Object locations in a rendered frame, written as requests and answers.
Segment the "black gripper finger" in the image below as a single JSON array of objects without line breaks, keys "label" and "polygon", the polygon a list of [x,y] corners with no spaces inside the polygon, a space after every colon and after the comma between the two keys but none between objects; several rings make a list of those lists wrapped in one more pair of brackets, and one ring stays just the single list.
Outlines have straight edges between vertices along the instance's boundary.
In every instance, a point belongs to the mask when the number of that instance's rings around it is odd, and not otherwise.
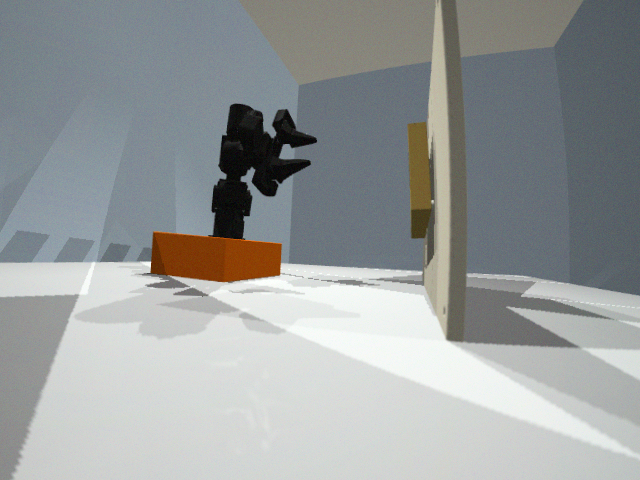
[{"label": "black gripper finger", "polygon": [[316,137],[300,133],[299,131],[293,129],[290,123],[286,120],[283,121],[281,130],[284,136],[287,138],[291,148],[306,146],[317,142]]},{"label": "black gripper finger", "polygon": [[310,165],[310,160],[281,159],[279,157],[271,156],[268,169],[276,178],[278,184],[282,184],[285,179]]}]

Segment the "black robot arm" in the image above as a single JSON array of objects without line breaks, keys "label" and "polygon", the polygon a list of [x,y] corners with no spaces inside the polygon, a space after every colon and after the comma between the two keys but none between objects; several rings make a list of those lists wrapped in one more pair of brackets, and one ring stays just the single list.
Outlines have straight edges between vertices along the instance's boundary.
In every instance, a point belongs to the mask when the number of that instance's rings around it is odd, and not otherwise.
[{"label": "black robot arm", "polygon": [[243,104],[230,106],[227,135],[222,134],[218,164],[226,174],[226,179],[220,179],[213,188],[212,213],[215,213],[215,217],[213,235],[209,237],[245,240],[243,218],[250,216],[253,197],[241,176],[245,176],[251,166],[242,162],[239,151],[259,156],[259,148],[256,147],[268,134],[268,131],[264,131],[263,121],[263,114],[259,110]]}]

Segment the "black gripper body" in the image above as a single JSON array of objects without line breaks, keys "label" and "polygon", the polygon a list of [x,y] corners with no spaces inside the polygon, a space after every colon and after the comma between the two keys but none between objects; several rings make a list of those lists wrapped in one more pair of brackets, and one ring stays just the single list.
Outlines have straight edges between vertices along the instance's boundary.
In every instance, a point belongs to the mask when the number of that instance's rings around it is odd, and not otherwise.
[{"label": "black gripper body", "polygon": [[276,131],[274,139],[269,134],[264,136],[259,142],[256,148],[258,149],[258,157],[250,156],[244,152],[239,151],[240,158],[246,166],[251,166],[255,169],[252,183],[253,185],[266,196],[275,196],[277,190],[277,183],[272,180],[276,180],[273,174],[268,169],[268,164],[271,156],[279,157],[284,144],[289,144],[287,138],[284,136],[281,126],[283,121],[286,120],[290,123],[291,127],[296,130],[296,125],[292,120],[292,117],[287,109],[278,110],[274,122],[273,128]]}]

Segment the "gold picture frame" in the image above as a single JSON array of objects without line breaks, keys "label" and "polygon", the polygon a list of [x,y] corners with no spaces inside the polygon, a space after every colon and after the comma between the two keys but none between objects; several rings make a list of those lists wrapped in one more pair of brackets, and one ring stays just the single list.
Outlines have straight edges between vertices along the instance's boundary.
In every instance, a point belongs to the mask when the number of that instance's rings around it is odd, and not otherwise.
[{"label": "gold picture frame", "polygon": [[407,124],[410,164],[411,238],[426,238],[434,200],[431,200],[427,122]]}]

